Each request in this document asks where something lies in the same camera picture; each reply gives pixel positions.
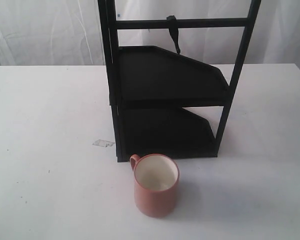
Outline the black two-tier metal rack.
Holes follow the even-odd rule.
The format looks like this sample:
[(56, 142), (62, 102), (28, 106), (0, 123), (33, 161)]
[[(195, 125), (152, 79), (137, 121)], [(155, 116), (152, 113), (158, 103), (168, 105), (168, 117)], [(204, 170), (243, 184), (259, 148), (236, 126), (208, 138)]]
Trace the black two-tier metal rack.
[(116, 156), (215, 158), (251, 40), (260, 1), (246, 17), (177, 19), (178, 30), (242, 27), (230, 81), (219, 68), (153, 45), (120, 46), (119, 30), (167, 29), (167, 19), (118, 20), (113, 0), (98, 2)]

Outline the clear tape piece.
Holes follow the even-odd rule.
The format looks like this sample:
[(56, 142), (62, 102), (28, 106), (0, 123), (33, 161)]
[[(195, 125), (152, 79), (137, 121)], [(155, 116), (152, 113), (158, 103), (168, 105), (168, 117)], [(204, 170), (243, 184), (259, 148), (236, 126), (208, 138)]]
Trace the clear tape piece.
[(112, 147), (115, 144), (116, 143), (113, 141), (107, 141), (103, 139), (98, 139), (92, 143), (93, 146), (102, 147), (102, 148)]

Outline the pink ceramic mug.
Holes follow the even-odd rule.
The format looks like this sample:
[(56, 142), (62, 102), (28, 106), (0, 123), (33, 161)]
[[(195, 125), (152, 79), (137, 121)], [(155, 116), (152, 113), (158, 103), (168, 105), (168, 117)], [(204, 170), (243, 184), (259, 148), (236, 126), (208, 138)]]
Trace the pink ceramic mug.
[(153, 153), (129, 159), (134, 179), (134, 202), (138, 210), (152, 218), (173, 212), (178, 197), (180, 170), (174, 160)]

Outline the white backdrop curtain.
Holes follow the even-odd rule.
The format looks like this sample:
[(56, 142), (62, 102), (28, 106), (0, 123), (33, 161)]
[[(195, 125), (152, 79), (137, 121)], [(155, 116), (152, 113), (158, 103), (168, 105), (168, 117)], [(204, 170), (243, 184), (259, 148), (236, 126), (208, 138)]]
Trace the white backdrop curtain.
[[(118, 20), (242, 18), (248, 0), (117, 0)], [(179, 31), (184, 56), (208, 64), (235, 62), (242, 28)], [(300, 69), (300, 0), (262, 1), (248, 64), (293, 63)], [(0, 0), (0, 66), (103, 65), (95, 0)]]

